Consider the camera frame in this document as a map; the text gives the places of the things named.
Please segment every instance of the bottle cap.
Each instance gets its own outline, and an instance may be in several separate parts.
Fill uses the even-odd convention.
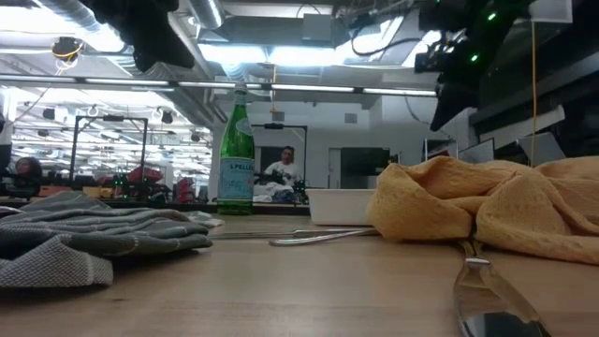
[[[247,85],[244,82],[235,83],[235,92],[242,92],[247,94]]]

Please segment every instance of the green glass bottle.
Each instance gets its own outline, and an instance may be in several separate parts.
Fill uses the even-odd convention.
[[[247,119],[247,86],[235,85],[235,107],[221,142],[218,180],[219,214],[252,213],[254,197],[254,136]]]

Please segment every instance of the black cable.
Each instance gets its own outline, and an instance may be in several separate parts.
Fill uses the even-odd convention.
[[[417,121],[417,122],[419,122],[421,124],[424,124],[424,125],[426,125],[426,126],[428,126],[430,128],[431,127],[431,123],[425,122],[425,121],[421,120],[420,118],[418,118],[418,116],[416,116],[416,114],[412,110],[412,106],[410,106],[410,101],[408,100],[408,97],[404,96],[403,99],[405,99],[405,107],[408,109],[408,112],[410,112],[410,116],[412,116],[412,118],[415,121]],[[453,139],[453,137],[451,137],[451,135],[449,135],[448,133],[446,133],[444,130],[440,129],[438,132],[444,134],[447,138],[449,138],[449,140],[456,141],[455,139]]]
[[[321,15],[322,15],[322,13],[320,12],[320,10],[318,10],[318,7],[316,7],[314,4],[310,4],[310,3],[303,3],[303,4],[301,4],[301,6],[299,6],[299,8],[298,8],[298,12],[296,13],[296,18],[299,18],[299,17],[300,17],[300,12],[301,12],[301,9],[302,9],[302,8],[304,8],[304,7],[306,7],[306,5],[307,5],[307,6],[310,6],[310,7],[312,7],[312,8],[314,8],[314,10],[315,10],[315,11],[316,11],[318,14],[321,14]]]
[[[354,33],[354,36],[351,39],[351,45],[352,45],[352,51],[354,52],[355,55],[357,56],[372,56],[378,52],[381,51],[386,51],[389,48],[401,45],[403,43],[408,43],[408,42],[420,42],[422,39],[419,37],[408,37],[408,38],[402,38],[401,40],[397,40],[395,42],[391,42],[389,44],[387,44],[385,47],[379,48],[377,50],[374,51],[366,51],[366,52],[361,52],[361,51],[356,51],[356,46],[354,45],[354,41],[356,40],[356,38],[358,37],[359,33],[362,31],[362,29],[364,29],[364,27],[366,26],[361,26],[359,27],[356,32]]]

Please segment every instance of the door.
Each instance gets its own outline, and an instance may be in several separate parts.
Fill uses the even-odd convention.
[[[341,188],[341,149],[329,149],[329,188]]]

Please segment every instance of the metal utensil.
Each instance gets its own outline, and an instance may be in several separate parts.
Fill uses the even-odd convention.
[[[237,239],[278,239],[278,238],[312,238],[330,234],[353,232],[358,228],[331,228],[331,229],[298,229],[287,232],[247,232],[247,233],[222,233],[212,234],[211,240],[237,240]]]
[[[362,229],[362,230],[346,231],[346,232],[337,233],[337,234],[321,235],[321,236],[305,238],[305,239],[272,240],[269,242],[269,245],[276,246],[276,247],[290,247],[290,246],[314,244],[314,243],[320,243],[320,242],[329,242],[329,241],[337,240],[340,238],[347,238],[347,237],[360,236],[360,235],[378,235],[378,231],[376,229],[369,228],[369,229]]]
[[[532,305],[480,255],[478,242],[460,243],[464,266],[454,301],[466,337],[551,337]]]

